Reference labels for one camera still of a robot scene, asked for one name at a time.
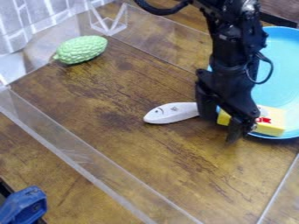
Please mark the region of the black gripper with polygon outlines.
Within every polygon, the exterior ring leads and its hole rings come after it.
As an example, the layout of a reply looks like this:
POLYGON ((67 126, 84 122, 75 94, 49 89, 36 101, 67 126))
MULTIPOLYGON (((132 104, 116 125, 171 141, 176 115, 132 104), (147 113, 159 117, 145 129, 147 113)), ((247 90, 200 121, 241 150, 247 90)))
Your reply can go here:
POLYGON ((255 86, 248 79, 248 64, 225 66, 209 58, 209 70, 196 70, 195 97, 200 116, 215 122, 216 107, 231 116, 225 142, 233 144, 252 130, 251 120, 259 117, 251 96, 255 86))

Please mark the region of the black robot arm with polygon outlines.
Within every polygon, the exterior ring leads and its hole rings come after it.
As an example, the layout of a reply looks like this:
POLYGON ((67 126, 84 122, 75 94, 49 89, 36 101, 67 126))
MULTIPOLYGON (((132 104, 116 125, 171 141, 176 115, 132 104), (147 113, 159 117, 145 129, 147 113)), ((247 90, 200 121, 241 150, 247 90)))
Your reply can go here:
POLYGON ((209 70, 196 71, 195 95, 200 116, 217 119, 216 109, 229 114, 227 142, 231 144, 256 127, 260 116, 251 91, 257 80, 260 53, 267 33, 259 20, 257 0, 193 0, 205 17, 212 52, 209 70))

